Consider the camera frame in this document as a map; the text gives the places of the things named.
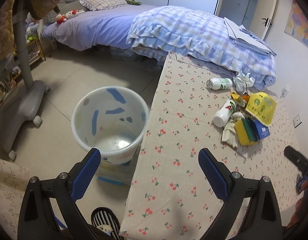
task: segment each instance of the white crumpled plastic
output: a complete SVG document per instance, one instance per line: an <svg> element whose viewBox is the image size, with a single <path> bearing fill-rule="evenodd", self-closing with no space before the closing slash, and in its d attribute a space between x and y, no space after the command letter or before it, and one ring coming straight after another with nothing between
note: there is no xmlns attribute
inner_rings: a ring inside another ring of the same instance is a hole
<svg viewBox="0 0 308 240"><path fill-rule="evenodd" d="M243 72L240 71L237 76L233 78L233 81L236 85L236 90L238 92L243 92L246 90L246 86L249 88L254 85L255 78L250 77L250 73L244 75Z"/></svg>

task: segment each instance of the trash can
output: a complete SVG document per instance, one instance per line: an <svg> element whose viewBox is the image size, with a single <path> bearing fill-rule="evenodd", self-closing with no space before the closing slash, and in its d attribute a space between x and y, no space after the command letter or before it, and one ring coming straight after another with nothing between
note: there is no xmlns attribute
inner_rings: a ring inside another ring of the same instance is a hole
<svg viewBox="0 0 308 240"><path fill-rule="evenodd" d="M119 165L131 160L141 144L149 109L144 99L124 87L103 87L75 107L71 128L87 152L95 147L102 159Z"/></svg>

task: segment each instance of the stand base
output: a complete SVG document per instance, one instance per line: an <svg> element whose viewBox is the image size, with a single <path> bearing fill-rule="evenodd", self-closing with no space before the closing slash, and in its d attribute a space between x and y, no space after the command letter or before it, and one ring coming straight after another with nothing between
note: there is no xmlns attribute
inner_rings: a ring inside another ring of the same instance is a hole
<svg viewBox="0 0 308 240"><path fill-rule="evenodd" d="M30 90L21 87L16 95L0 109L0 145L6 153L11 153L16 135L25 121L35 119L46 86L43 81L35 80ZM10 156L15 159L16 153Z"/></svg>

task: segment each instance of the white plastic bottle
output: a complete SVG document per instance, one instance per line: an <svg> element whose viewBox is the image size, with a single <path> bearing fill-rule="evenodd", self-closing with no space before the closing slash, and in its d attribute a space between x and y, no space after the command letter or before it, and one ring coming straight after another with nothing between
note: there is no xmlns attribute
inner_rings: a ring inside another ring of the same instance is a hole
<svg viewBox="0 0 308 240"><path fill-rule="evenodd" d="M206 87L212 90L230 89L233 82L230 78L211 78L207 80Z"/></svg>
<svg viewBox="0 0 308 240"><path fill-rule="evenodd" d="M226 100L222 108L215 113L213 123L219 128L224 127L234 113L235 108L236 103L233 99Z"/></svg>

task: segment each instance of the gray stand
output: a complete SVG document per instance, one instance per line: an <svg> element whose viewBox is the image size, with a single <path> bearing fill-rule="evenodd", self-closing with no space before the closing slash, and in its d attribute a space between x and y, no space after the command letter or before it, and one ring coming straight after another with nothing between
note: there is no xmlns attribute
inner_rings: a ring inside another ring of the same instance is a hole
<svg viewBox="0 0 308 240"><path fill-rule="evenodd" d="M0 145L12 160L16 157L12 145L21 125L25 121L33 120L35 125L40 126L42 119L36 114L44 92L49 91L49 87L43 81L33 81L25 40L25 19L28 10L24 0L16 0L15 3L17 12L13 16L14 36L25 85L0 109Z"/></svg>

